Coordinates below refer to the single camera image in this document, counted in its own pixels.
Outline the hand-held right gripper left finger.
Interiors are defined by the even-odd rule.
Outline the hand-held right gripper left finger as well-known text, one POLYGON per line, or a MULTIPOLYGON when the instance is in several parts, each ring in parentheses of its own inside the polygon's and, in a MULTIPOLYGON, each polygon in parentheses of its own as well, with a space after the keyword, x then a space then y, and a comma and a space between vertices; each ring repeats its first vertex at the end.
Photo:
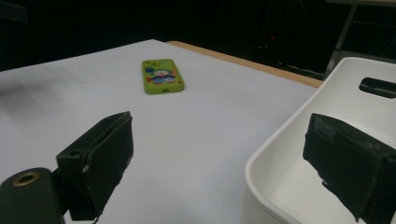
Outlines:
POLYGON ((76 221, 99 218, 133 154, 131 113, 101 119, 56 156, 62 209, 76 221))

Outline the pale blue table mat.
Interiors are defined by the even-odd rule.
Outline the pale blue table mat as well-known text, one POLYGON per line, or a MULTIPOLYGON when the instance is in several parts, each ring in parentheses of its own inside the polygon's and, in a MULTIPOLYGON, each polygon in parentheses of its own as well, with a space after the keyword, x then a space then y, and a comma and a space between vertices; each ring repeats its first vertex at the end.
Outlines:
POLYGON ((133 117, 134 156, 98 224, 239 224, 248 158, 306 100, 304 84, 148 40, 0 72, 0 182, 99 120, 133 117), (146 94, 141 63, 171 59, 181 92, 146 94))

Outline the white plastic bin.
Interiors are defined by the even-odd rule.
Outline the white plastic bin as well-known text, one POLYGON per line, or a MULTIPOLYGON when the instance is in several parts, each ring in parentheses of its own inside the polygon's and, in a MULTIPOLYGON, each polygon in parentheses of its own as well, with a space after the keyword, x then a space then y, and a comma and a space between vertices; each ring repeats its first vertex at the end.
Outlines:
POLYGON ((345 58, 247 161, 241 224, 365 224, 303 159, 313 113, 340 119, 396 149, 396 98, 360 90, 367 78, 396 83, 396 64, 345 58))

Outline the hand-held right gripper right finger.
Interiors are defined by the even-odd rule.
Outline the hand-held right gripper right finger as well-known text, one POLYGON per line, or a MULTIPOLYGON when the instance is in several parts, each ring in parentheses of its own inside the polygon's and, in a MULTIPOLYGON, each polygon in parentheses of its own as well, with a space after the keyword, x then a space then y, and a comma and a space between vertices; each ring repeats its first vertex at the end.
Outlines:
POLYGON ((303 158, 356 220, 390 224, 396 213, 396 149, 332 117, 312 114, 303 158))

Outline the green cartoon phone case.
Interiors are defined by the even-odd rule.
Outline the green cartoon phone case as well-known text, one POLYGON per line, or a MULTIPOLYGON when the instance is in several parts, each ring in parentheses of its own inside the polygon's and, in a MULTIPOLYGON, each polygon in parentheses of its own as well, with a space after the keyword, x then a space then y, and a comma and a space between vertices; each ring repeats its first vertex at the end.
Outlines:
POLYGON ((145 60, 141 67, 146 94, 181 92, 185 89, 184 80, 173 60, 145 60))

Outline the white metal stand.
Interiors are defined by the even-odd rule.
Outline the white metal stand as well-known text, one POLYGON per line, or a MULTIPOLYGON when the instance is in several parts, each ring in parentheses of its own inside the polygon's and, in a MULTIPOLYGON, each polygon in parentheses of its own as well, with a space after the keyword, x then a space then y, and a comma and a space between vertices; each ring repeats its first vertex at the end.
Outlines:
POLYGON ((385 58, 383 56, 374 56, 370 54, 358 53, 348 50, 343 50, 343 45, 347 38, 347 34, 358 9, 358 6, 371 6, 371 7, 395 7, 396 0, 326 0, 329 4, 344 4, 350 5, 350 10, 347 14, 343 29, 338 37, 337 43, 332 51, 332 56, 328 62, 324 78, 327 78, 335 66, 346 57, 360 57, 363 59, 370 59, 385 63, 396 63, 396 59, 385 58))

